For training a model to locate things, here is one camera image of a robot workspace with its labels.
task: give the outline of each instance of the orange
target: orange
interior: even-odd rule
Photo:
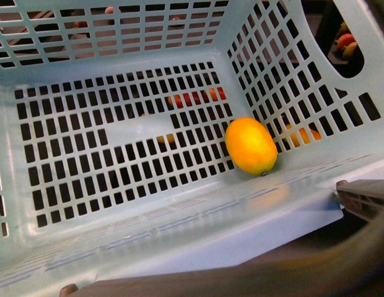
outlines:
[[[173,134],[167,134],[166,138],[167,138],[167,141],[169,142],[169,144],[172,144],[175,141]],[[160,144],[164,144],[165,143],[165,139],[164,139],[163,136],[156,137],[156,140]]]
[[[225,100],[227,97],[225,96],[225,93],[224,93],[224,89],[222,89],[221,87],[217,88],[217,91],[218,91],[218,94],[219,94],[219,98],[221,98],[221,100]],[[203,91],[206,98],[207,98],[207,91]],[[217,96],[217,93],[216,91],[211,88],[209,90],[209,93],[210,93],[210,96],[212,98],[213,101],[218,101],[218,96]]]
[[[287,128],[287,130],[290,130],[291,129],[291,125],[290,124],[286,125],[286,128]],[[302,138],[304,144],[309,144],[310,143],[310,138],[309,138],[308,134],[306,133],[306,130],[304,128],[301,128],[301,129],[298,130],[298,132],[301,135],[301,138]],[[315,138],[315,140],[320,140],[321,139],[321,135],[320,135],[319,132],[317,132],[315,130],[312,130],[312,129],[310,129],[310,132],[312,133],[312,135]],[[297,135],[295,133],[291,133],[290,137],[291,137],[292,143],[294,144],[294,147],[299,147],[300,144],[299,144]]]
[[[266,128],[252,118],[239,118],[230,123],[225,133],[230,157],[240,169],[265,175],[273,169],[277,149]]]
[[[192,100],[191,100],[190,95],[188,93],[184,93],[184,94],[182,94],[182,96],[184,98],[185,104],[187,106],[192,106]],[[193,96],[194,102],[197,105],[201,104],[199,94],[197,92],[192,92],[192,96]],[[174,100],[175,100],[175,104],[178,108],[183,108],[183,100],[181,99],[180,95],[174,95]],[[173,106],[173,100],[170,96],[167,97],[167,102],[168,102],[168,104]]]

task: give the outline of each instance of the light blue basket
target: light blue basket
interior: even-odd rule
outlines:
[[[14,2],[0,6],[0,296],[236,265],[340,219],[337,180],[384,178],[384,36],[362,1],[335,1],[364,55],[352,79],[296,0]],[[226,151],[242,116],[274,136],[268,176]]]

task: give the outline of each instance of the orange fruit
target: orange fruit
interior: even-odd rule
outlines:
[[[217,88],[217,91],[218,91],[218,94],[219,94],[219,98],[221,98],[221,100],[225,100],[227,98],[225,96],[224,90],[221,87]],[[215,89],[211,88],[209,90],[209,93],[210,93],[210,96],[211,96],[213,101],[218,101],[218,96],[217,96],[217,93],[216,93]]]
[[[287,130],[290,130],[291,129],[291,125],[290,124],[286,125],[286,128],[287,128]],[[299,129],[298,132],[301,135],[301,138],[302,138],[302,141],[304,142],[304,144],[309,144],[310,143],[310,138],[309,138],[308,134],[306,133],[305,128]],[[312,135],[315,138],[315,140],[320,140],[321,139],[321,135],[320,135],[319,132],[317,132],[317,131],[315,131],[313,129],[310,129],[310,132],[312,133]],[[291,137],[292,143],[294,144],[294,147],[299,147],[300,144],[299,144],[297,135],[295,133],[291,133],[290,137]]]
[[[169,144],[172,144],[175,141],[173,134],[167,134],[166,138],[167,138],[167,141],[169,142]],[[165,138],[163,136],[156,137],[156,140],[160,144],[164,144],[165,143]]]
[[[270,133],[252,118],[231,122],[225,133],[225,144],[235,164],[251,174],[267,174],[277,160],[276,145]]]
[[[192,96],[193,96],[194,102],[197,105],[200,104],[199,94],[197,92],[192,92]],[[184,101],[182,100],[180,95],[174,95],[175,104],[178,108],[183,108],[183,102],[185,102],[187,106],[192,106],[192,100],[188,93],[182,94],[182,97],[184,98]],[[167,97],[167,102],[168,104],[173,106],[173,100],[170,96]]]

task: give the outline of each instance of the yellow citrus fruit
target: yellow citrus fruit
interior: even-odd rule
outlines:
[[[272,170],[277,149],[268,130],[252,118],[239,118],[230,123],[225,133],[230,157],[240,169],[255,175]]]

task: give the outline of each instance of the red fruit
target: red fruit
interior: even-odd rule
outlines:
[[[199,94],[197,92],[192,92],[192,96],[193,96],[193,100],[194,102],[198,105],[198,104],[201,104],[200,102],[200,97],[199,97]],[[184,100],[181,99],[181,96],[180,95],[174,95],[174,100],[175,100],[175,104],[178,108],[183,108],[183,101],[184,103],[187,105],[187,106],[192,106],[192,101],[191,101],[191,97],[188,93],[184,93],[182,95],[182,97],[184,98]],[[170,104],[171,106],[173,106],[173,100],[172,98],[169,96],[167,97],[167,102],[168,104]]]
[[[356,40],[353,37],[353,34],[348,33],[344,34],[338,39],[338,43],[336,44],[336,49],[338,51],[343,51],[346,46],[350,45],[352,42],[355,42]]]
[[[209,90],[209,92],[210,92],[210,96],[211,96],[212,100],[213,101],[218,101],[218,96],[217,96],[217,93],[216,93],[215,89],[211,88]],[[225,96],[224,90],[221,87],[217,88],[217,92],[218,92],[219,98],[221,98],[221,100],[225,100],[227,98]]]
[[[80,22],[75,22],[74,24],[74,27],[75,28],[87,28],[87,22],[85,22],[84,20],[81,20]]]

